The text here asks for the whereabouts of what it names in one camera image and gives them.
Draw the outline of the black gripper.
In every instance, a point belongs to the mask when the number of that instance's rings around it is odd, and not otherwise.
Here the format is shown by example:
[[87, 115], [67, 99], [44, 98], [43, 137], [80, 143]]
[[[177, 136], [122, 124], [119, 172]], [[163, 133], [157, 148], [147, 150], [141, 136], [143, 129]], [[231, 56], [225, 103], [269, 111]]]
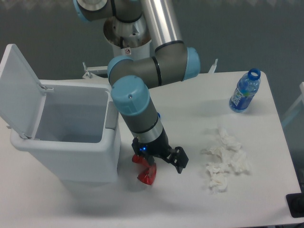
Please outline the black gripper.
[[143, 156], [149, 165], [154, 164], [154, 157], [161, 158], [165, 162], [173, 165], [178, 174], [181, 174], [186, 168], [189, 158], [184, 149], [180, 146], [171, 148], [169, 146], [168, 136], [165, 129], [152, 142], [139, 142], [138, 138], [134, 138], [132, 148], [136, 155]]

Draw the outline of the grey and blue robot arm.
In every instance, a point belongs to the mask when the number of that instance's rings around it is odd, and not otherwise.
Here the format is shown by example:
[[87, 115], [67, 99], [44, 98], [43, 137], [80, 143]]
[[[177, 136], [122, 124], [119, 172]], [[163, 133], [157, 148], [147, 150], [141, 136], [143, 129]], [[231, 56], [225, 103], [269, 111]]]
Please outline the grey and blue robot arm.
[[74, 7], [86, 21], [116, 19], [120, 28], [144, 19], [155, 54], [140, 60], [128, 55], [113, 58], [107, 67], [111, 97], [134, 137], [135, 154], [149, 165], [161, 158], [182, 172], [189, 159], [183, 148], [169, 146], [149, 93], [151, 88], [185, 81], [200, 72], [200, 57], [194, 48], [185, 46], [172, 1], [76, 0]]

